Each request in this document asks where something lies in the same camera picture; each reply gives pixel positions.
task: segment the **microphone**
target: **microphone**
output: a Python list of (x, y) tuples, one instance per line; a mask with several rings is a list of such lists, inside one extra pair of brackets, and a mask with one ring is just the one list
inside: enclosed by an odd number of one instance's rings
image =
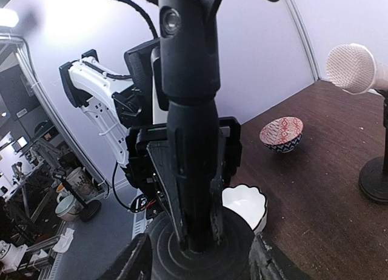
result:
[(326, 72), (330, 82), (354, 95), (388, 90), (388, 65), (377, 61), (363, 45), (335, 47), (327, 57)]

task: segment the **round black base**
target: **round black base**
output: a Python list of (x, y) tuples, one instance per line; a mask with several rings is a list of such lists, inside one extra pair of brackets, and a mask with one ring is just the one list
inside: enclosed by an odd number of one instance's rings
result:
[(100, 211), (101, 206), (102, 204), (98, 200), (90, 201), (87, 204), (87, 208), (81, 210), (79, 218), (81, 218), (81, 221), (83, 222), (91, 221)]
[(170, 218), (161, 213), (148, 226), (152, 250), (154, 280), (248, 280), (249, 252), (254, 233), (242, 217), (223, 208), (224, 239), (211, 243), (204, 253), (182, 252)]
[(384, 157), (370, 160), (361, 169), (358, 183), (361, 191), (373, 202), (388, 204), (388, 176), (383, 175)]

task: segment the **wood grain surface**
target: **wood grain surface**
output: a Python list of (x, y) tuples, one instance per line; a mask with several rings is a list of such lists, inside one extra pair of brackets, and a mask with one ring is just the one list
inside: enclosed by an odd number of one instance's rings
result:
[[(260, 130), (282, 116), (304, 123), (300, 145), (274, 153)], [(258, 186), (269, 202), (265, 229), (316, 280), (388, 279), (388, 206), (358, 188), (362, 166), (384, 153), (383, 98), (316, 82), (242, 126), (232, 185)]]

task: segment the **red wire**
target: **red wire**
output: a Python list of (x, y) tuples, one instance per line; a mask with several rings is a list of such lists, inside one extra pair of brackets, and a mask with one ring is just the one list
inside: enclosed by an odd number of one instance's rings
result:
[(150, 203), (147, 204), (147, 206), (145, 207), (145, 209), (148, 209), (152, 204), (154, 204), (156, 202), (156, 199), (152, 200)]

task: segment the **red patterned bowl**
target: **red patterned bowl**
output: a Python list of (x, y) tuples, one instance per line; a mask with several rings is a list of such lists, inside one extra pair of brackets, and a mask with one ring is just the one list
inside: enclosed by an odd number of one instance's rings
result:
[(260, 132), (264, 145), (278, 153), (291, 152), (301, 141), (303, 122), (299, 118), (286, 116), (267, 124)]

